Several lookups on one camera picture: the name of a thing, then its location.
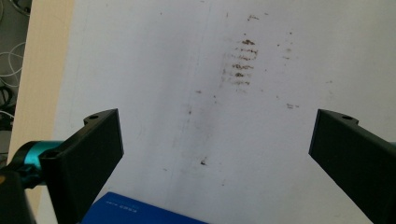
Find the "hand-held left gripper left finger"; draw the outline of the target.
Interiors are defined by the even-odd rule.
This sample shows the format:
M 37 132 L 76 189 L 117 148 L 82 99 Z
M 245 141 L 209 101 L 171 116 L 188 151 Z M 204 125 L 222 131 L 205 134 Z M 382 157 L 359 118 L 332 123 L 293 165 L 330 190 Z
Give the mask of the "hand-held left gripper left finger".
M 78 224 L 123 156 L 119 111 L 84 119 L 84 126 L 39 156 L 58 224 Z

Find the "white paper sheet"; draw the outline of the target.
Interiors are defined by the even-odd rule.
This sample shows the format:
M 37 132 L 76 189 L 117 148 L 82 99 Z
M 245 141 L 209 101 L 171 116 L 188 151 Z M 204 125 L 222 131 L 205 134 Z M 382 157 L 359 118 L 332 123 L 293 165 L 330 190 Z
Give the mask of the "white paper sheet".
M 319 109 L 396 141 L 396 0 L 75 0 L 53 135 L 120 114 L 106 190 L 210 224 L 371 224 Z

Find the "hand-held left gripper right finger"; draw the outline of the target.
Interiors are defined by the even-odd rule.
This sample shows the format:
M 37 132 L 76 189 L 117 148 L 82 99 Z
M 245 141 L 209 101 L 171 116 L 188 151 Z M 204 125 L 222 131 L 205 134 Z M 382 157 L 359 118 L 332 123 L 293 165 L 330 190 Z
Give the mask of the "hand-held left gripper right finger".
M 308 154 L 374 224 L 396 224 L 396 146 L 320 109 Z

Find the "blue cardboard box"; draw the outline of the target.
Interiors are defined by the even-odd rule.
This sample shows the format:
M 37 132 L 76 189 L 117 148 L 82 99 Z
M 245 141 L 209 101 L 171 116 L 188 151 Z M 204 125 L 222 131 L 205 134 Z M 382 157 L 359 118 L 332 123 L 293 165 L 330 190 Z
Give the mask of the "blue cardboard box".
M 97 200 L 80 224 L 206 224 L 191 217 L 108 192 Z

